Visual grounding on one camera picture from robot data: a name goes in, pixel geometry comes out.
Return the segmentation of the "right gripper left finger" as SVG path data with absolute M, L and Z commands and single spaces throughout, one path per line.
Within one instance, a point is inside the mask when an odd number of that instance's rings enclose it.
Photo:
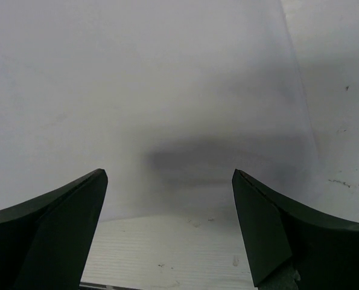
M 0 210 L 0 289 L 78 289 L 107 184 L 96 169 Z

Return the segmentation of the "white t-shirt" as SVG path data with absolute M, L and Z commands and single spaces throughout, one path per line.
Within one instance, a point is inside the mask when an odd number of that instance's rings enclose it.
M 0 209 L 102 168 L 101 217 L 308 196 L 316 148 L 280 1 L 0 1 Z

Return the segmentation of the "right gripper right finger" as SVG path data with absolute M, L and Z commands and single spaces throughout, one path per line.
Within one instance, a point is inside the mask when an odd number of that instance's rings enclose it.
M 359 222 L 315 210 L 241 170 L 232 188 L 255 287 L 359 289 Z

